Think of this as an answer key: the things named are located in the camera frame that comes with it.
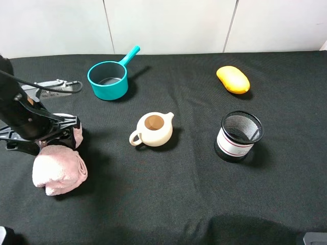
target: pink towel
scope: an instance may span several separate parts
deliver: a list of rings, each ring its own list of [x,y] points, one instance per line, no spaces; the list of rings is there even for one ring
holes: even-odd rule
[[[34,160],[33,183],[47,195],[59,195],[77,188],[87,178],[87,169],[77,151],[62,146],[44,147]]]

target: white tile wall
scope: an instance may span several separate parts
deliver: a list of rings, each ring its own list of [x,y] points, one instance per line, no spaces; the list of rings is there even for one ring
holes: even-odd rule
[[[327,0],[239,0],[226,52],[319,50]]]
[[[102,0],[0,2],[0,53],[8,58],[113,54]]]
[[[236,0],[105,0],[116,54],[221,53]]]

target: teapot handle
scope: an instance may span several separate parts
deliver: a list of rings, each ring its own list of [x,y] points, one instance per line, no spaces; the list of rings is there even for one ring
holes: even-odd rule
[[[132,146],[137,146],[142,143],[141,139],[138,139],[137,141],[134,141],[134,138],[138,135],[141,134],[138,130],[135,130],[131,136],[129,136],[129,142],[131,143]]]

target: red stripe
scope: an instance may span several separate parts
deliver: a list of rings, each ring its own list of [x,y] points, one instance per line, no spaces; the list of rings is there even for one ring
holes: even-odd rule
[[[217,143],[218,143],[218,146],[221,148],[221,149],[223,149],[224,151],[226,151],[221,145],[220,145],[220,143],[219,143],[219,141],[217,140]],[[233,153],[230,153],[230,152],[228,152],[228,151],[226,151],[228,154],[231,154],[231,155],[234,155],[234,156],[238,156],[238,157],[240,157],[240,156],[245,156],[246,155],[246,153],[245,154],[240,154],[240,155],[236,155],[236,154],[233,154]]]
[[[237,146],[237,147],[242,147],[242,148],[247,148],[247,147],[250,147],[250,146],[252,146],[252,145],[248,145],[248,146],[239,146],[239,145],[236,145],[236,144],[233,144],[232,142],[230,142],[226,137],[225,137],[225,134],[224,134],[224,132],[223,132],[223,136],[224,136],[224,138],[229,142],[229,143],[231,143],[232,145],[234,145],[234,146]]]

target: white teapot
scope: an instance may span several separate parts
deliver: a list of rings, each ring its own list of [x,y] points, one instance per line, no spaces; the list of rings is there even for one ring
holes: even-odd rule
[[[131,145],[136,146],[142,142],[148,146],[160,146],[165,144],[173,133],[174,114],[162,114],[160,112],[150,112],[141,117],[137,123],[136,130],[129,137]]]

